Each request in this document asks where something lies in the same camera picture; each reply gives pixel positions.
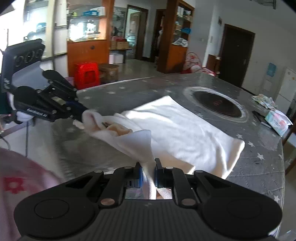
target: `red flower pattern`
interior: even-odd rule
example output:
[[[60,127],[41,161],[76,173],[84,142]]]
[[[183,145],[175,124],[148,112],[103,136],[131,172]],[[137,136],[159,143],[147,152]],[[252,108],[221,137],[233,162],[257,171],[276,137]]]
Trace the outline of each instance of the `red flower pattern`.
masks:
[[[21,177],[4,177],[5,191],[11,191],[13,194],[17,194],[20,191],[24,191],[22,184],[23,179]]]

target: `white towel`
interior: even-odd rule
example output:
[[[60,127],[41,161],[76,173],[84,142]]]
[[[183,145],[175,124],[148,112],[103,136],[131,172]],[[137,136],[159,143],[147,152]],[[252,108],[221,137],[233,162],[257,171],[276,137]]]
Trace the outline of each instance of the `white towel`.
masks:
[[[170,96],[124,111],[132,122],[177,159],[225,179],[244,149],[235,139],[180,106]]]
[[[141,164],[143,169],[142,189],[144,197],[147,199],[156,199],[154,157],[161,159],[162,166],[177,167],[187,174],[191,174],[195,169],[193,165],[176,159],[162,149],[158,143],[151,139],[150,130],[142,130],[120,114],[101,116],[94,110],[86,110],[82,114],[82,120],[84,129],[90,136],[105,141]],[[110,126],[106,128],[103,123],[108,123]]]
[[[141,164],[143,194],[148,199],[156,198],[154,158],[160,158],[163,167],[177,167],[187,174],[204,170],[225,179],[244,149],[244,141],[228,136],[169,96],[114,116],[86,110],[82,119],[91,136]],[[106,128],[103,122],[113,125]],[[171,197],[167,189],[159,193]]]

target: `refrigerator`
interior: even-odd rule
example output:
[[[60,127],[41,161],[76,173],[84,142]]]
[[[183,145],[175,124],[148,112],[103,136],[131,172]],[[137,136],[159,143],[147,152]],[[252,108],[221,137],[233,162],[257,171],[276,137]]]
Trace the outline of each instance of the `refrigerator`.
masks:
[[[296,92],[296,73],[286,68],[284,70],[281,89],[275,100],[275,103],[278,105],[278,110],[286,114],[288,109],[293,102],[294,95]]]

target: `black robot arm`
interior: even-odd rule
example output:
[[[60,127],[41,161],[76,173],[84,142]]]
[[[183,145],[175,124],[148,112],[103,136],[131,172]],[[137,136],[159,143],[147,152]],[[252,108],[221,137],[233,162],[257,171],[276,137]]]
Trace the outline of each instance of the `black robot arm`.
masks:
[[[31,79],[20,77],[32,71],[32,66],[39,68],[45,48],[41,42],[37,39],[7,47],[3,53],[1,91],[13,95],[14,112],[48,121],[69,117],[81,121],[81,114],[87,108],[78,102],[77,90],[58,72],[46,70],[40,76],[28,74]]]
[[[155,183],[173,199],[125,199],[142,171],[94,171],[25,198],[14,218],[24,240],[275,240],[281,208],[264,195],[204,171],[185,175],[156,159]]]

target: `pink cloth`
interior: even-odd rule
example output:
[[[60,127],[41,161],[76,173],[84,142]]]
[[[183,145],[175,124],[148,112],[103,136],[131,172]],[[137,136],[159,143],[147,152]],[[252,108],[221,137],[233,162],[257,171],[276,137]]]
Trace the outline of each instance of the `pink cloth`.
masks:
[[[57,176],[32,160],[0,148],[0,240],[20,238],[13,212],[21,200],[60,183]]]
[[[182,74],[191,74],[191,73],[206,73],[212,76],[216,76],[215,72],[207,69],[206,67],[202,66],[202,63],[197,56],[197,54],[193,52],[189,52],[186,55],[185,63],[183,66]]]

